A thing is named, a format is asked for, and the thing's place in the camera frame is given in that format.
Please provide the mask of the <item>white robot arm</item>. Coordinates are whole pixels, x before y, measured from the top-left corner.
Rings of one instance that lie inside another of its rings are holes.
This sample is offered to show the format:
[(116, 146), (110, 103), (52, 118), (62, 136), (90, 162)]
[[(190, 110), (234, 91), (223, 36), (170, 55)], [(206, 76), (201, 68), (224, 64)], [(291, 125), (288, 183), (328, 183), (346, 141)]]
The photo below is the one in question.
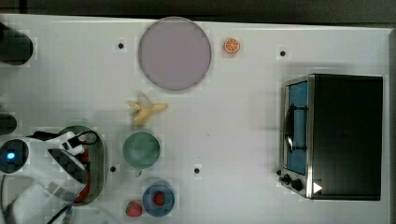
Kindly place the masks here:
[(55, 224), (88, 184), (88, 171), (73, 154), (32, 137), (1, 146), (1, 174), (33, 180), (2, 210), (5, 224)]

